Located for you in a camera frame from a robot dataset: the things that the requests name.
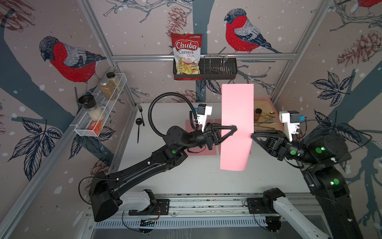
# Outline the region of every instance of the pink paper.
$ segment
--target pink paper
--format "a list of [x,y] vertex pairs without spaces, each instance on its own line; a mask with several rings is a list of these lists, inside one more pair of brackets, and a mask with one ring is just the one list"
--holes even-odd
[[253,108],[253,84],[222,85],[222,125],[235,125],[238,130],[221,143],[220,169],[243,171],[247,167]]
[[[207,119],[207,123],[212,123],[212,119]],[[191,127],[190,120],[186,120],[185,131],[187,131],[187,132],[194,131],[194,129]],[[202,150],[203,149],[199,148],[199,147],[190,148],[190,151],[193,151],[193,152],[200,152]],[[186,151],[186,154],[188,156],[211,156],[211,155],[217,155],[217,153],[216,153],[216,146],[213,145],[212,146],[212,150],[208,150],[208,148],[206,148],[205,150],[203,150],[203,152],[200,152],[200,153],[189,153],[189,152]]]

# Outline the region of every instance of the white table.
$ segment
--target white table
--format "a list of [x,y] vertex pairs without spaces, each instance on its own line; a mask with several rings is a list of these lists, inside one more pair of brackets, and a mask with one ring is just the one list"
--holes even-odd
[[[149,103],[141,104],[145,126],[140,126],[139,143],[137,143],[138,125],[134,123],[119,170],[150,157],[151,152],[165,144],[149,125],[147,119],[149,105]],[[221,103],[208,103],[208,105],[213,106],[209,119],[220,119]],[[153,109],[152,119],[159,132],[166,134],[174,125],[185,129],[189,111],[190,108],[186,103],[157,103]],[[138,112],[136,119],[140,117],[141,114]],[[154,193],[160,194],[259,193],[274,187],[278,187],[284,193],[309,192],[299,169],[268,155],[256,142],[253,142],[245,171],[221,170],[219,155],[189,156],[179,166],[143,181],[131,191],[151,189]]]

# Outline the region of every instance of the fork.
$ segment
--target fork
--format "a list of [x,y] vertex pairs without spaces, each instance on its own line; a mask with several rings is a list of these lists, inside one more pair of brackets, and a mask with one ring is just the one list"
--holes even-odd
[[138,108],[139,108],[139,112],[141,113],[142,123],[143,123],[143,126],[144,126],[143,115],[142,115],[142,111],[143,111],[142,106],[138,106]]

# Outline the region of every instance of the bird illustration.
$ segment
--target bird illustration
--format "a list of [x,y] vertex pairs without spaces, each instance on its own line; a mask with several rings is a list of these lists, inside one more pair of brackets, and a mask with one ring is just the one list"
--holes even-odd
[[241,9],[232,9],[224,18],[227,21],[225,38],[235,52],[248,52],[254,49],[269,49],[275,53],[281,53],[272,48],[261,35],[260,30],[253,26],[247,18],[247,13]]
[[40,52],[43,60],[49,60],[66,79],[73,82],[85,82],[85,92],[88,91],[87,81],[96,75],[98,63],[106,59],[81,47],[62,43],[52,36],[47,36],[40,42]]

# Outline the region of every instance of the spoon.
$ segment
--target spoon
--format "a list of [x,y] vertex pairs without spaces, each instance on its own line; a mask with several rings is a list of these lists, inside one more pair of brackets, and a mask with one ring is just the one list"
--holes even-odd
[[137,143],[139,143],[139,126],[142,124],[143,120],[141,118],[136,119],[135,123],[138,125],[138,139]]

